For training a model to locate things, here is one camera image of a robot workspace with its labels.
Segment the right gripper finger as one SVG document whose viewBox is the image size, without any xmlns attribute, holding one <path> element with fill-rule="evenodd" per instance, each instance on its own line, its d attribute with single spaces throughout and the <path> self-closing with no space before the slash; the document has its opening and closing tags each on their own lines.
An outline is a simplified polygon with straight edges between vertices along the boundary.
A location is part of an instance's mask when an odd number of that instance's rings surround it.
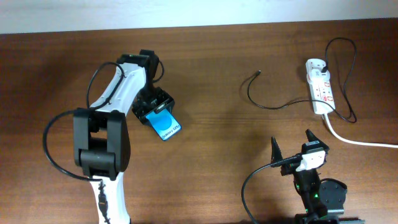
<svg viewBox="0 0 398 224">
<path fill-rule="evenodd" d="M 282 161 L 283 157 L 275 137 L 271 137 L 271 148 L 272 148 L 272 154 L 271 154 L 272 167 L 278 167 L 279 166 L 278 162 Z"/>
<path fill-rule="evenodd" d="M 317 146 L 317 147 L 322 147 L 323 149 L 328 149 L 328 146 L 321 141 L 320 139 L 318 139 L 316 137 L 316 135 L 314 135 L 311 130 L 307 129 L 305 131 L 305 134 L 307 136 L 308 142 L 305 144 L 306 146 Z"/>
</svg>

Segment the blue Galaxy smartphone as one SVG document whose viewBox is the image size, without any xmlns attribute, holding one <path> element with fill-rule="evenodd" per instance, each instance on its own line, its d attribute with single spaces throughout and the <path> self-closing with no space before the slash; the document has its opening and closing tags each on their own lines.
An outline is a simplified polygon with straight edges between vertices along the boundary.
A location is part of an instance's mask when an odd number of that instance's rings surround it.
<svg viewBox="0 0 398 224">
<path fill-rule="evenodd" d="M 146 116 L 146 119 L 163 141 L 169 140 L 182 130 L 180 123 L 168 110 L 159 113 L 153 111 Z"/>
</svg>

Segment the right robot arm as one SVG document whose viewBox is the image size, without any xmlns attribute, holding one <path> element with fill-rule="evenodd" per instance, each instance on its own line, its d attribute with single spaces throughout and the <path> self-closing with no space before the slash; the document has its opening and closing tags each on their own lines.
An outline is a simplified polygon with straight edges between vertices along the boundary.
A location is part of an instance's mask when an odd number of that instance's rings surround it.
<svg viewBox="0 0 398 224">
<path fill-rule="evenodd" d="M 300 195 L 305 213 L 296 214 L 295 223 L 365 223 L 360 218 L 342 218 L 348 187 L 332 179 L 321 179 L 317 169 L 326 163 L 329 146 L 306 130 L 308 141 L 301 151 L 284 158 L 274 137 L 271 138 L 271 166 L 280 167 L 282 176 L 292 175 L 294 187 Z"/>
</svg>

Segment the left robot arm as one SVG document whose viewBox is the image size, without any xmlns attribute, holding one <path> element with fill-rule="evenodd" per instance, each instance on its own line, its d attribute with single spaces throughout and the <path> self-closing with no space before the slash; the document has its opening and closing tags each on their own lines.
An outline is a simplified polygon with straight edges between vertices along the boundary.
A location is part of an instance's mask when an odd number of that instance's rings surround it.
<svg viewBox="0 0 398 224">
<path fill-rule="evenodd" d="M 155 75 L 162 62 L 152 50 L 123 54 L 103 94 L 73 114 L 74 160 L 93 189 L 100 223 L 130 223 L 124 173 L 131 157 L 127 116 L 132 113 L 163 141 L 181 131 L 173 117 L 174 99 Z"/>
</svg>

